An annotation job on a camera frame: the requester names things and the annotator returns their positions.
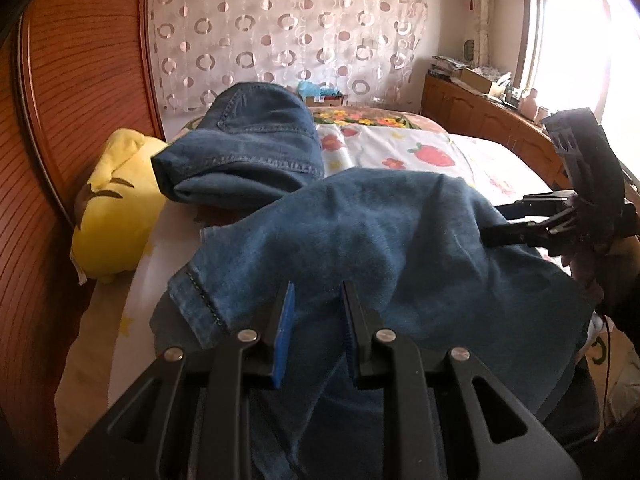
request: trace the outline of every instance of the yellow stuffed animal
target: yellow stuffed animal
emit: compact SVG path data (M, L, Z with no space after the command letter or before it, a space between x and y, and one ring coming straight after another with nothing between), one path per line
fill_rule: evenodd
M137 267L164 205L151 157L165 147L162 140L124 128L109 137L76 197L71 257L88 278L108 283Z

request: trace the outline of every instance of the sheer curtain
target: sheer curtain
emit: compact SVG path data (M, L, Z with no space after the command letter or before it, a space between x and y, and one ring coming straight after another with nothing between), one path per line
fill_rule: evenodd
M394 104L426 0L150 0L159 105L206 110L235 82L309 80L358 104Z

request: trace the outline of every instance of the metal screw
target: metal screw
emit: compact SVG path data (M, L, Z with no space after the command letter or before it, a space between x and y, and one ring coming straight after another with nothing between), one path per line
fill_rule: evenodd
M376 339L381 343L391 343L396 339L396 333L388 328L383 328L376 332Z
M170 363L175 363L184 357L184 352L182 348L178 348L177 346L173 346L171 348L167 348L163 354L166 361Z
M250 328L245 328L238 332L238 339L243 343L250 343L251 341L258 339L258 333Z
M452 348L450 354L456 361L468 361L471 357L469 350L462 348L462 346Z

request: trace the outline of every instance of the wooden dresser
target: wooden dresser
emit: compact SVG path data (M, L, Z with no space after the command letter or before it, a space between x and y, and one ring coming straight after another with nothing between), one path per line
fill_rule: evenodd
M492 140L509 148L554 190L569 189L569 179L551 140L535 124L482 96L427 76L422 115L450 134Z

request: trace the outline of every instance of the denim jeans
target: denim jeans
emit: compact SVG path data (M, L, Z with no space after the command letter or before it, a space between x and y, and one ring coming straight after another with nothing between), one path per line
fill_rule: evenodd
M324 177L311 113L268 83L224 91L196 130L151 163L170 200L229 209L258 209Z
M172 200L269 204L204 229L151 320L159 350L210 348L245 328L282 280L295 284L284 384L250 397L261 475L382 476L382 393L348 377L342 280L388 327L443 355L469 348L532 412L552 410L593 311L580 286L534 249L485 248L480 228L505 220L462 179L354 168L320 180L321 168L308 110L261 84L223 93L197 130L154 158Z

